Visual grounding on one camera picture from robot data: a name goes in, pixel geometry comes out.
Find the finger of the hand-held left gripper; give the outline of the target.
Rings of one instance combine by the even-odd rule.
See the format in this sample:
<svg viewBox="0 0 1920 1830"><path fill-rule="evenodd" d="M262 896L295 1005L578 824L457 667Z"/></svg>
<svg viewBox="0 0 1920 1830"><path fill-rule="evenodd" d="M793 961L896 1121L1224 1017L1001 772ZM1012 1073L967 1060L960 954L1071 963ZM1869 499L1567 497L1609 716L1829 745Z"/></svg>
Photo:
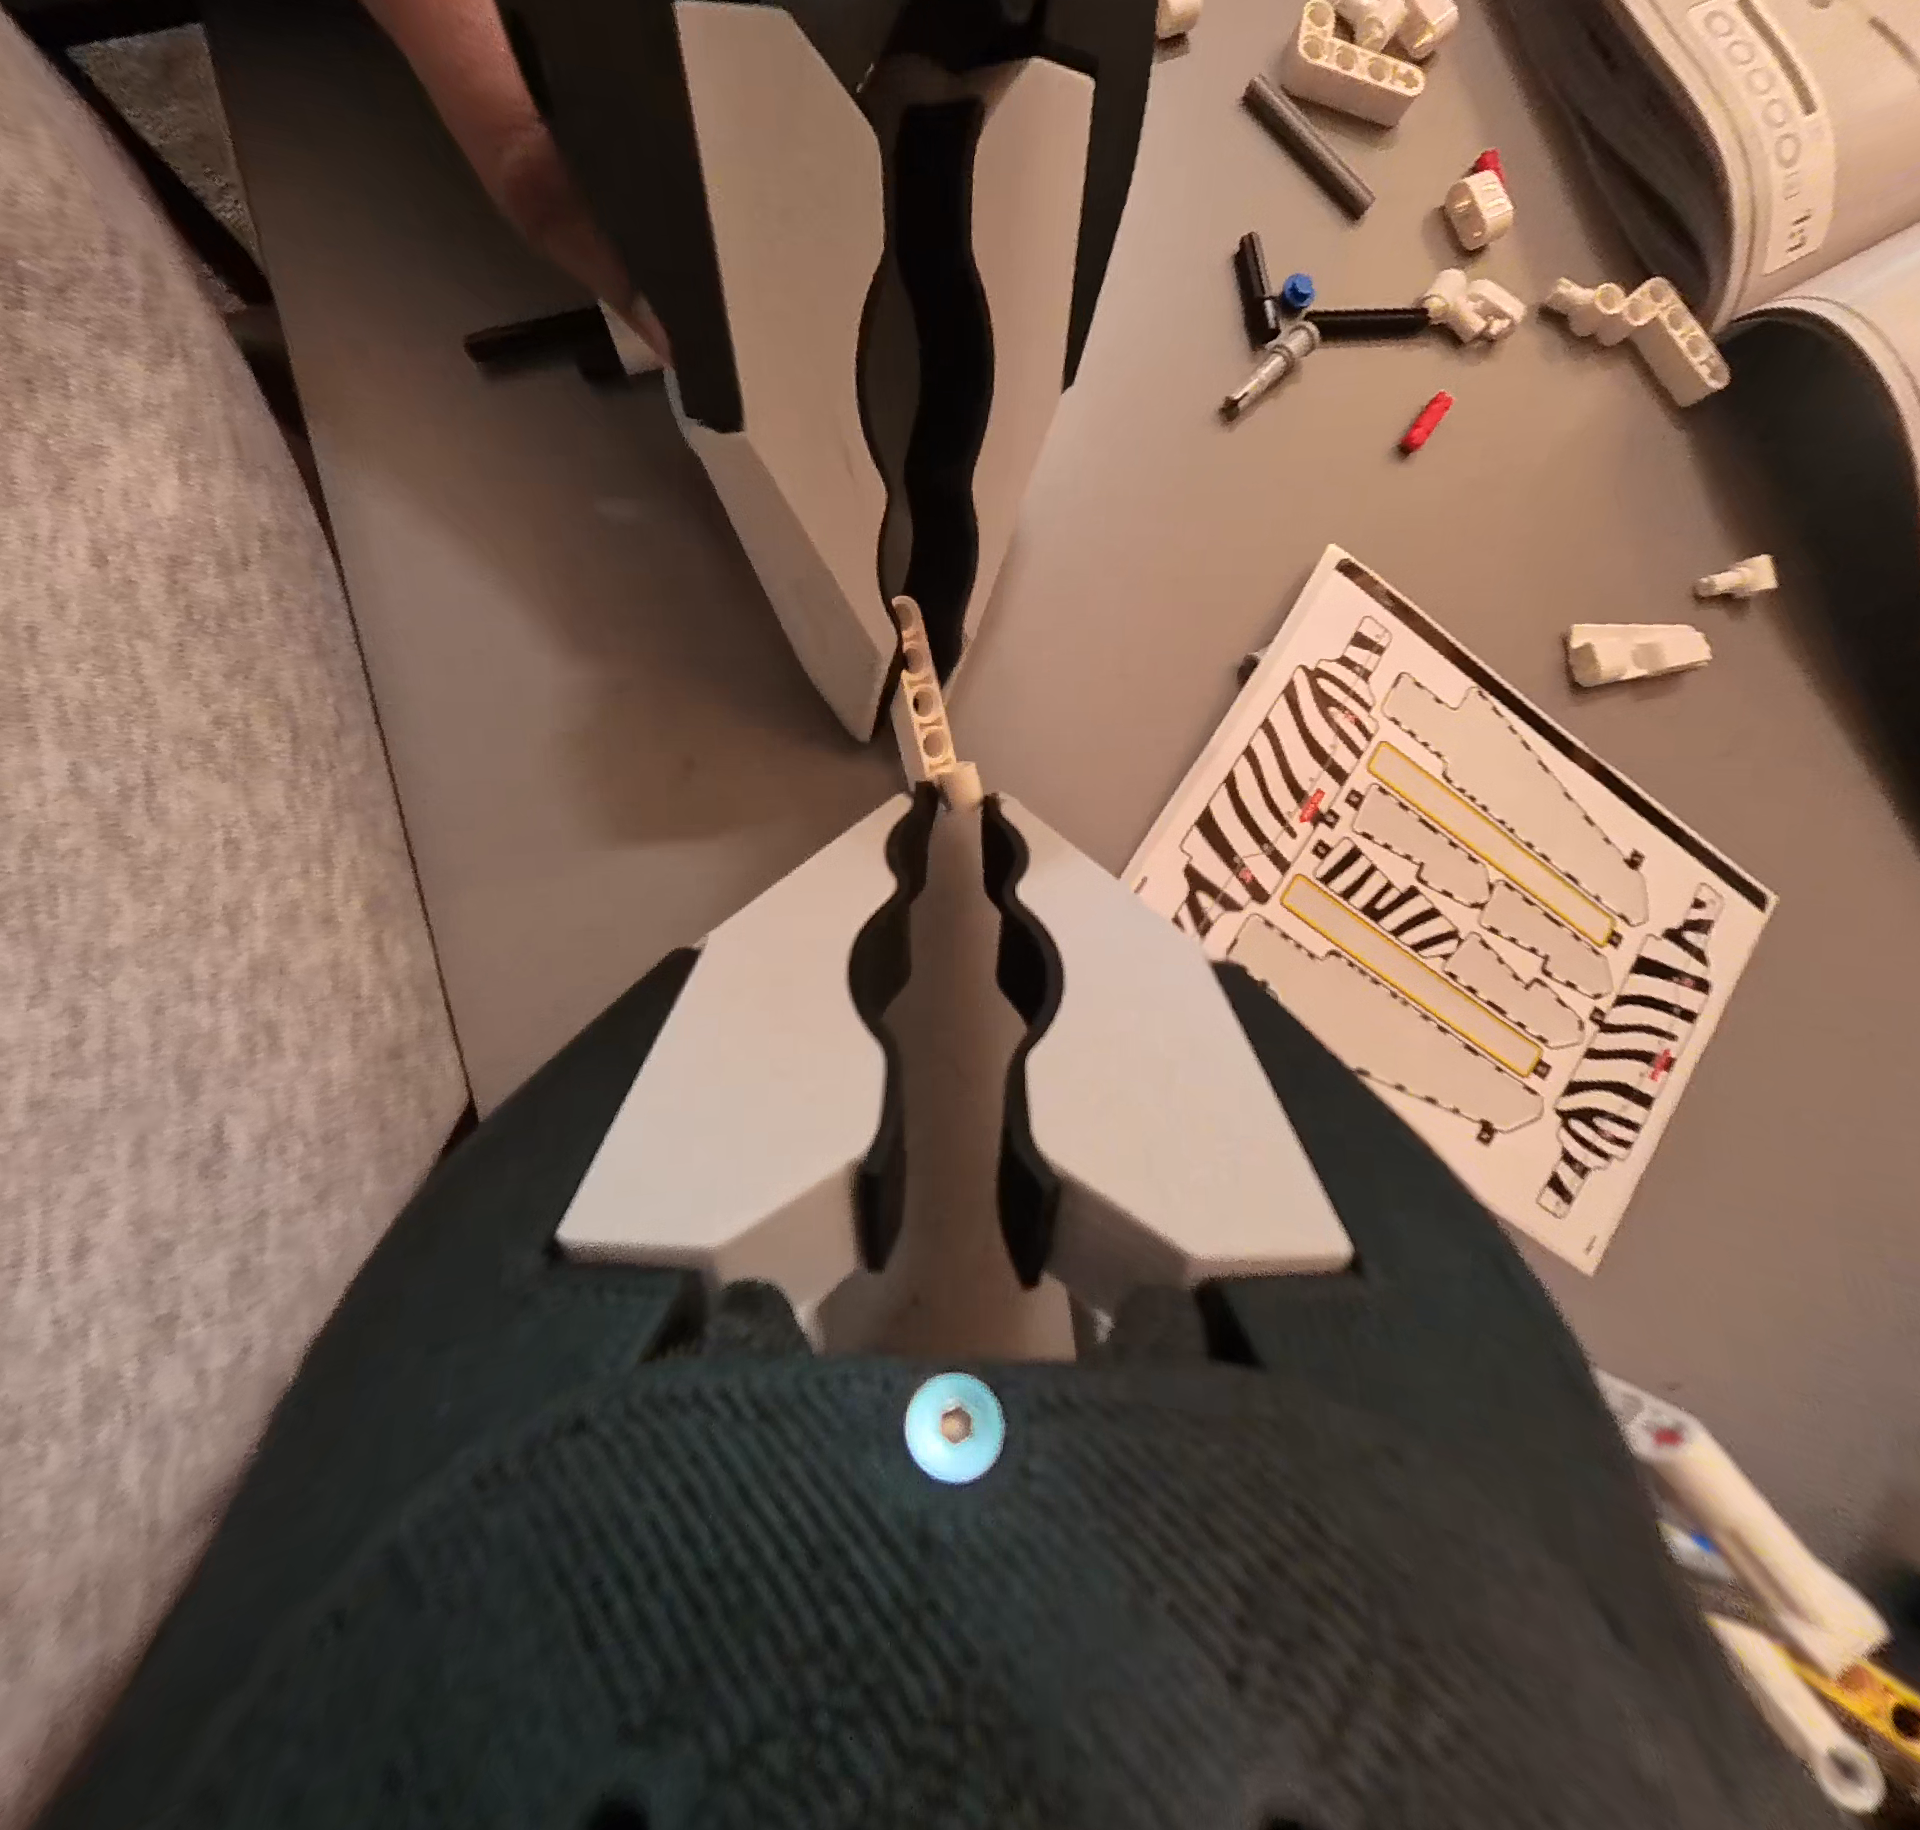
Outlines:
<svg viewBox="0 0 1920 1830"><path fill-rule="evenodd" d="M903 588L960 670L1068 386L1093 82L1049 60L899 66L899 269L916 339Z"/></svg>
<svg viewBox="0 0 1920 1830"><path fill-rule="evenodd" d="M775 7L677 0L742 417L670 398L808 678L869 742L899 654L878 592L888 493L857 356L877 281L884 163L856 97Z"/></svg>

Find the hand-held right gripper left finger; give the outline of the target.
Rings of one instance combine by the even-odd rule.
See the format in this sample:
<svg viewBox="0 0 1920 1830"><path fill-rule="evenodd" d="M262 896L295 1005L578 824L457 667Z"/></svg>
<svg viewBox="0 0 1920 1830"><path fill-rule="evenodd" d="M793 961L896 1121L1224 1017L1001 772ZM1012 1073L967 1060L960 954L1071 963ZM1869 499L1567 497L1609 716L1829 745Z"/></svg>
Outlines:
<svg viewBox="0 0 1920 1830"><path fill-rule="evenodd" d="M558 1228L569 1260L782 1291L803 1333L885 1267L905 1204L905 1084L885 1014L936 820L901 793L693 952Z"/></svg>

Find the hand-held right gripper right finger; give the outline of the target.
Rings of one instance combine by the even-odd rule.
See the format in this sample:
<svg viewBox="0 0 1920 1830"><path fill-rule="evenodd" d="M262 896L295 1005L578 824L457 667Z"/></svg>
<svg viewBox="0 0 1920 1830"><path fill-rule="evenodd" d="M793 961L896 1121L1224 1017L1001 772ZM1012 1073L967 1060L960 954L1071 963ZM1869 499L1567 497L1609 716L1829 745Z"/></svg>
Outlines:
<svg viewBox="0 0 1920 1830"><path fill-rule="evenodd" d="M1008 794L982 873L1020 1019L997 1161L1020 1286L1114 1318L1139 1290L1352 1267L1213 957Z"/></svg>

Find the white five-hole lego beam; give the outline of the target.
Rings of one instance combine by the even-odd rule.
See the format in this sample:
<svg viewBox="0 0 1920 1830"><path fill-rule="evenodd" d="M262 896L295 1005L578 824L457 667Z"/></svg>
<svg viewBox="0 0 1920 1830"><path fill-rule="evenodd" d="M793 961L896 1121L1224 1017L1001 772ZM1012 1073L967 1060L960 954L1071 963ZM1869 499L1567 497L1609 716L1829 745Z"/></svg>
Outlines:
<svg viewBox="0 0 1920 1830"><path fill-rule="evenodd" d="M960 764L960 756L933 660L930 632L910 596L891 598L891 611L901 632L901 670L891 699L901 760L913 783L944 787Z"/></svg>

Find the grey lego pin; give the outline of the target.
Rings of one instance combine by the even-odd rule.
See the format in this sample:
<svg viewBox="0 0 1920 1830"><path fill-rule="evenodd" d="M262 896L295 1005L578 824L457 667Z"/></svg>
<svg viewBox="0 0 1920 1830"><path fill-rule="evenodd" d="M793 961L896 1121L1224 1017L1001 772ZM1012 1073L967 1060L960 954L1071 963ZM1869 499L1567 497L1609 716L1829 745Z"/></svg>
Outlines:
<svg viewBox="0 0 1920 1830"><path fill-rule="evenodd" d="M1321 349L1321 330L1311 318L1285 325L1263 351L1250 375L1219 403L1222 422L1239 422L1289 376L1297 376Z"/></svg>

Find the dark grey lego axle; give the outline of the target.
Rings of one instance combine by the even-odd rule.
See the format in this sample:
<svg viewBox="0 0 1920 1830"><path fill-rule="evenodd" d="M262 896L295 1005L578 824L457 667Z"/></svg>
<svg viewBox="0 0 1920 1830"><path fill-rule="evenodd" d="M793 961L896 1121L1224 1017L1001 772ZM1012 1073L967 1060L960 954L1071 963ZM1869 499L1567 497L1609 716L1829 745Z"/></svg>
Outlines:
<svg viewBox="0 0 1920 1830"><path fill-rule="evenodd" d="M1376 203L1373 191L1338 154L1330 139L1309 122L1309 115L1292 97L1277 90L1263 74L1254 74L1246 83L1243 106L1335 210L1352 222L1367 217Z"/></svg>

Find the white short lego beam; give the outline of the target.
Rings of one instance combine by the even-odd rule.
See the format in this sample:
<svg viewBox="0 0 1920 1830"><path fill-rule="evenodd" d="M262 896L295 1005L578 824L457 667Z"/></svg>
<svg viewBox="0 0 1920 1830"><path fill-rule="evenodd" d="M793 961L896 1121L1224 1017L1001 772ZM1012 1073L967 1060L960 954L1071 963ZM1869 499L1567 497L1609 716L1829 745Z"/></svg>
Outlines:
<svg viewBox="0 0 1920 1830"><path fill-rule="evenodd" d="M1357 42L1327 0L1306 0L1277 82L1297 100L1383 129L1396 129L1428 90L1420 66Z"/></svg>

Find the white and red lego piece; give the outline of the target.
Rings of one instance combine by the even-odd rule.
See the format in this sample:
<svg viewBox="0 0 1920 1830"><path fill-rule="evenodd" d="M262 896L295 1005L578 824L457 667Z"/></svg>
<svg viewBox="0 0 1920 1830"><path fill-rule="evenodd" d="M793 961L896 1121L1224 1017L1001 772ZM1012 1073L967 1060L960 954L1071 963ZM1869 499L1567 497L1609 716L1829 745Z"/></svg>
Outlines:
<svg viewBox="0 0 1920 1830"><path fill-rule="evenodd" d="M1463 254L1479 254L1514 231L1517 211L1496 148L1484 149L1447 188L1441 214Z"/></svg>

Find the white bent lego beam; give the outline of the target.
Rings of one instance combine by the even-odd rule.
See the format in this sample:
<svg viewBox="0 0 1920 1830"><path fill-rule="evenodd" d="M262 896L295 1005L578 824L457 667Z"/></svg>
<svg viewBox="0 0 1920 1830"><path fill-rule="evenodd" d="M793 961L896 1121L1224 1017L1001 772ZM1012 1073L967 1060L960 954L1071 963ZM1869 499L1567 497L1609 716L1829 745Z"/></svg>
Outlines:
<svg viewBox="0 0 1920 1830"><path fill-rule="evenodd" d="M1650 277L1635 288L1560 278L1543 309L1585 343L1629 345L1674 406L1693 406L1732 383L1732 368L1710 330L1665 277Z"/></svg>

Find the white lego panel piece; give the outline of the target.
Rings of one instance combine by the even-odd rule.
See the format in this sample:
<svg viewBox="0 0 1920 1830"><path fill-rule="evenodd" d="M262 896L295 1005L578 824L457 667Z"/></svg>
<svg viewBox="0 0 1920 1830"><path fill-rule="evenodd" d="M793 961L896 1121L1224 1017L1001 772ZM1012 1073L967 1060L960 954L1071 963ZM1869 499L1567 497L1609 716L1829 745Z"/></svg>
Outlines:
<svg viewBox="0 0 1920 1830"><path fill-rule="evenodd" d="M1565 634L1567 668L1580 689L1680 674L1712 663L1708 637L1684 621L1577 621Z"/></svg>

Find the open lego instruction booklet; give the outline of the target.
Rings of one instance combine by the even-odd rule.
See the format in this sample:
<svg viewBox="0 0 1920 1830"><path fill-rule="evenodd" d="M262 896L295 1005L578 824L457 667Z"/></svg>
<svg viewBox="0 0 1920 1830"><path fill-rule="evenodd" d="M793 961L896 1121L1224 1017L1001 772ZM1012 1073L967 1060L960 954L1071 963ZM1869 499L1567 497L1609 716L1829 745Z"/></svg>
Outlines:
<svg viewBox="0 0 1920 1830"><path fill-rule="evenodd" d="M1915 507L1918 0L1499 0L1653 281L1787 472Z"/></svg>

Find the white and yellow lego assembly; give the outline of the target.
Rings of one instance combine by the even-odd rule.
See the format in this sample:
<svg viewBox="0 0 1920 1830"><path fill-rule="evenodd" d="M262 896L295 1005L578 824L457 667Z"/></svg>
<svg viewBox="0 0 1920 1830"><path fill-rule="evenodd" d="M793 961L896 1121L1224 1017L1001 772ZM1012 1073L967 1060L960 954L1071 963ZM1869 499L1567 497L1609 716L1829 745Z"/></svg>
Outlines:
<svg viewBox="0 0 1920 1830"><path fill-rule="evenodd" d="M1894 1627L1789 1527L1689 1410L1595 1368L1655 1522L1734 1678L1838 1810L1915 1812L1915 1676Z"/></svg>

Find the black axle with striped piece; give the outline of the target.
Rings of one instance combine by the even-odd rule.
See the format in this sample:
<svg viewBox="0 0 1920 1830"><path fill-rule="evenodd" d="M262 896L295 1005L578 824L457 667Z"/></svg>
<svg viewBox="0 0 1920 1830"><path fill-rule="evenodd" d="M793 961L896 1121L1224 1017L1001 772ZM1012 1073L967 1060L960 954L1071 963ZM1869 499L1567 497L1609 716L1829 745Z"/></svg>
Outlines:
<svg viewBox="0 0 1920 1830"><path fill-rule="evenodd" d="M620 386L666 368L648 339L600 301L472 330L463 349L496 376L569 363L592 386Z"/></svg>

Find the zebra striped sticker sheet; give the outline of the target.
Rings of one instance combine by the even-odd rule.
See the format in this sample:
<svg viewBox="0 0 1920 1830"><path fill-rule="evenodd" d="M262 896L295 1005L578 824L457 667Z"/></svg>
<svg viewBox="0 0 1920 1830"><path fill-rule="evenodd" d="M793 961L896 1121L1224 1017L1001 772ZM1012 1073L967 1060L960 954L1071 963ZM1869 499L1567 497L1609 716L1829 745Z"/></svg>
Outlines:
<svg viewBox="0 0 1920 1830"><path fill-rule="evenodd" d="M1776 909L1341 547L1124 880L1585 1275Z"/></svg>

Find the person's grey sweatshirt torso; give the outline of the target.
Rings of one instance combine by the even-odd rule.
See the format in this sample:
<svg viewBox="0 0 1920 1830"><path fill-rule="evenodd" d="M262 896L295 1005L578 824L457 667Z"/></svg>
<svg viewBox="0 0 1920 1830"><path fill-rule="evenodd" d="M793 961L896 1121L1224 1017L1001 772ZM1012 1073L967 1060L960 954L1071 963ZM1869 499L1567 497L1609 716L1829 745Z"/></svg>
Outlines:
<svg viewBox="0 0 1920 1830"><path fill-rule="evenodd" d="M4 19L3 1794L28 1826L467 1102L253 370Z"/></svg>

